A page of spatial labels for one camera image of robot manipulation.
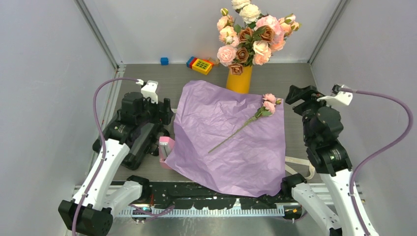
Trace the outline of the pink roses stem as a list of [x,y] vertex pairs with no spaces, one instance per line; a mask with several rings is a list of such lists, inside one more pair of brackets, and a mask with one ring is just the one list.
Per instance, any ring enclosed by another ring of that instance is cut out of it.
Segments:
[[[284,18],[286,19],[287,24],[296,21],[296,16],[294,14],[290,14]],[[254,31],[260,30],[261,40],[273,44],[278,41],[279,36],[283,35],[283,30],[278,20],[279,19],[271,15],[263,16],[256,22]]]
[[276,112],[276,106],[282,104],[282,99],[275,97],[272,93],[266,93],[263,95],[262,98],[262,105],[257,109],[255,114],[250,117],[247,121],[244,122],[244,124],[237,129],[234,133],[232,133],[228,138],[220,142],[218,145],[216,145],[214,148],[212,148],[208,153],[213,152],[215,149],[219,148],[222,144],[230,140],[232,137],[234,137],[237,133],[239,133],[243,128],[248,126],[249,124],[259,120],[263,117],[270,117],[274,115]]

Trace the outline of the peach rose stem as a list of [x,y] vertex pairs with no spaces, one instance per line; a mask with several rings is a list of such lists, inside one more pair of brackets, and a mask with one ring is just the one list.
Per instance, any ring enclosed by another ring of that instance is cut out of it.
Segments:
[[253,64],[263,65],[269,62],[272,52],[269,44],[266,41],[255,41],[252,48],[255,53],[252,61]]
[[270,44],[270,48],[273,53],[282,50],[285,46],[286,40],[294,31],[298,31],[301,26],[301,24],[296,21],[292,21],[290,24],[287,24],[285,18],[280,18],[278,21],[283,30],[283,35],[278,37],[277,42]]

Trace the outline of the beige ribbon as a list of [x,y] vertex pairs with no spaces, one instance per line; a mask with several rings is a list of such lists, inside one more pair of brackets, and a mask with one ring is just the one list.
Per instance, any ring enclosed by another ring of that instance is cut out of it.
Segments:
[[311,180],[315,176],[316,169],[308,159],[285,156],[285,171],[286,172],[288,172],[291,175],[298,174],[299,172],[292,168],[292,166],[295,166],[295,165],[297,167],[301,167],[301,166],[303,166],[304,168],[308,167],[308,176],[304,177],[306,180]]

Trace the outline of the purple wrapping paper sheet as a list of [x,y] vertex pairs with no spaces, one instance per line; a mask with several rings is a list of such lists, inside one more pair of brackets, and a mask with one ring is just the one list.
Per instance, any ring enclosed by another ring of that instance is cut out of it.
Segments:
[[231,195],[276,195],[285,176],[284,105],[254,122],[263,97],[239,94],[206,81],[187,83],[166,164],[211,190]]

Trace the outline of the brown roses stem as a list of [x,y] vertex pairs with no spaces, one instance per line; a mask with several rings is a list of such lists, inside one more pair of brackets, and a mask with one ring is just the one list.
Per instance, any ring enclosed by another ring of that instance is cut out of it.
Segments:
[[231,65],[240,64],[243,67],[254,65],[252,61],[255,53],[252,46],[255,41],[261,40],[260,33],[260,30],[254,31],[251,28],[245,28],[239,32],[239,44],[237,45],[236,56]]

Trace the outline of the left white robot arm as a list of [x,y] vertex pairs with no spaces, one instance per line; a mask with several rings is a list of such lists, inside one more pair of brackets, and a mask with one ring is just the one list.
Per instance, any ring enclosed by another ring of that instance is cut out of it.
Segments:
[[113,219],[130,203],[146,203],[151,196],[149,180],[132,175],[114,193],[108,194],[120,166],[139,168],[147,154],[157,156],[157,136],[167,134],[173,111],[170,99],[155,102],[140,92],[126,93],[121,107],[92,148],[97,160],[86,180],[72,197],[58,208],[65,226],[73,233],[105,236]]

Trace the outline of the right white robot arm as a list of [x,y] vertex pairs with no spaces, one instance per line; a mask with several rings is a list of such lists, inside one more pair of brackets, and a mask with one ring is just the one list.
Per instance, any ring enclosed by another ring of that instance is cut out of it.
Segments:
[[289,105],[301,100],[293,111],[302,117],[303,140],[308,160],[325,184],[335,211],[313,191],[301,174],[284,177],[281,197],[297,201],[319,225],[327,236],[376,236],[378,235],[366,214],[354,183],[352,163],[346,149],[338,140],[343,131],[340,113],[336,105],[348,106],[351,93],[333,87],[332,95],[325,96],[314,86],[299,88],[291,85],[285,102]]

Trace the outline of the yellow vase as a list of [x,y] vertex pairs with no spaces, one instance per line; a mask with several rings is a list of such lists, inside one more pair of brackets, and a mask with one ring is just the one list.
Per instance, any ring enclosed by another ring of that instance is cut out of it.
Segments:
[[242,94],[249,93],[252,70],[252,66],[230,65],[226,89]]

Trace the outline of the peach roses in vase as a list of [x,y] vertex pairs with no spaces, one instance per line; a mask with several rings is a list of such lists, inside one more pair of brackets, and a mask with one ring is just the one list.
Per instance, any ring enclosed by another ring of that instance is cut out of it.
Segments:
[[236,23],[235,18],[226,8],[220,9],[221,18],[216,23],[219,41],[224,45],[217,51],[217,61],[228,67],[236,56],[239,44],[238,34],[245,28],[254,30],[256,22],[263,16],[259,7],[250,0],[233,0],[232,8],[242,18],[243,26]]

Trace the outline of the pink toy toaster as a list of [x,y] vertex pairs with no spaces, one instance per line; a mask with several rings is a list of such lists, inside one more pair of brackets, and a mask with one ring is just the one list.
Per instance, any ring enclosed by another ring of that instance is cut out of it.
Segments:
[[159,153],[159,164],[163,169],[171,170],[166,163],[166,159],[172,152],[175,141],[168,136],[159,137],[158,153]]

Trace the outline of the black hard case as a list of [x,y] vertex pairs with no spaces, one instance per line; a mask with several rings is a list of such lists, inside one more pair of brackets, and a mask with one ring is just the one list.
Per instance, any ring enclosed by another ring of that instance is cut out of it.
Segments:
[[155,133],[156,126],[154,124],[148,123],[142,129],[140,134],[121,134],[117,131],[118,125],[118,111],[111,119],[110,124],[108,124],[104,131],[105,140],[114,139],[121,144],[126,144],[129,147],[129,153],[124,157],[121,162],[121,165],[129,170],[136,170],[139,168],[140,164],[143,161],[143,158],[147,154],[153,156],[158,156],[158,144],[157,136],[160,133],[163,133],[167,136],[170,135],[169,131],[163,125],[163,131],[160,133]]

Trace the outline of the blue cube block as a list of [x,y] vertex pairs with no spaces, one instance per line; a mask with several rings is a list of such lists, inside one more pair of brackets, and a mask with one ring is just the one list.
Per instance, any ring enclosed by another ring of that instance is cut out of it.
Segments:
[[162,58],[160,58],[160,64],[161,64],[162,66],[164,66],[164,65],[168,65],[168,64],[169,64],[169,59],[168,59],[167,57],[162,57]]

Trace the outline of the yellow toy block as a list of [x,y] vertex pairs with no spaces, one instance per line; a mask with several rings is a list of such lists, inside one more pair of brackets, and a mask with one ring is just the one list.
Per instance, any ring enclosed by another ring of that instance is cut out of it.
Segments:
[[201,74],[208,75],[213,67],[213,63],[206,60],[196,57],[191,57],[187,62],[186,66],[194,71],[197,71]]

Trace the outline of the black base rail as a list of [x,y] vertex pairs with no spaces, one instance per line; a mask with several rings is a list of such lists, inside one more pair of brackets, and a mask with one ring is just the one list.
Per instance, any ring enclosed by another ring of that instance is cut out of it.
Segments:
[[234,205],[240,209],[273,209],[279,204],[289,206],[298,204],[283,192],[274,196],[246,197],[222,194],[193,182],[150,182],[145,187],[145,196],[133,201],[133,204],[165,209],[174,206],[175,209],[231,209]]

